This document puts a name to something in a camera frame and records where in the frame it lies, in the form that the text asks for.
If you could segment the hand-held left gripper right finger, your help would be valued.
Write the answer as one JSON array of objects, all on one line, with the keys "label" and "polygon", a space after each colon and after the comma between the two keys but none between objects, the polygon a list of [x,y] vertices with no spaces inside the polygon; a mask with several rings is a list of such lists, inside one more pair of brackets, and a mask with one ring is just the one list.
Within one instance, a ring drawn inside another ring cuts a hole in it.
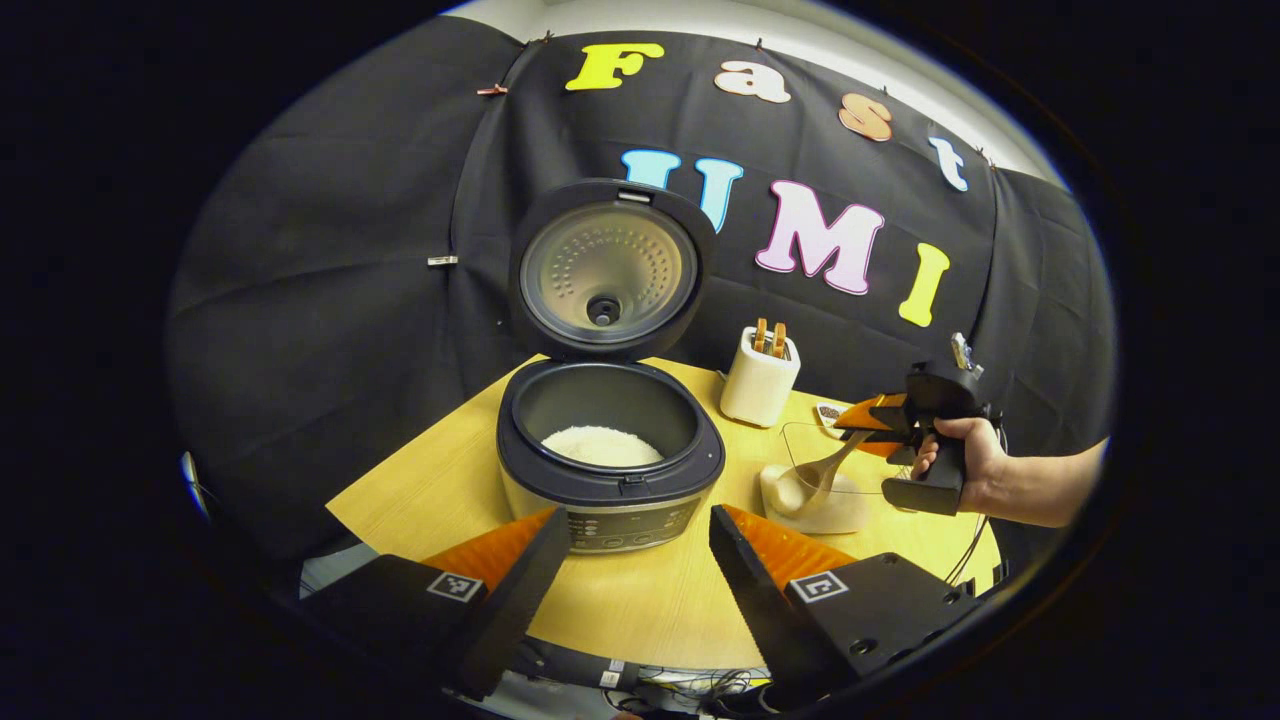
[{"label": "hand-held left gripper right finger", "polygon": [[904,556],[854,559],[727,503],[709,547],[772,682],[768,706],[805,706],[877,680],[979,607],[979,598]]}]

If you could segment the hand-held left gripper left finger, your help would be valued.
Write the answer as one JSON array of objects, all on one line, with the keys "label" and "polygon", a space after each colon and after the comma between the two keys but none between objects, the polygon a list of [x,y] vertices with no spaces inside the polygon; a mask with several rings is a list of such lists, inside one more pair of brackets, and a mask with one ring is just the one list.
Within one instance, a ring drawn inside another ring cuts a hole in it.
[{"label": "hand-held left gripper left finger", "polygon": [[424,560],[381,553],[301,609],[398,682],[483,700],[516,656],[570,544],[566,509],[544,509]]}]

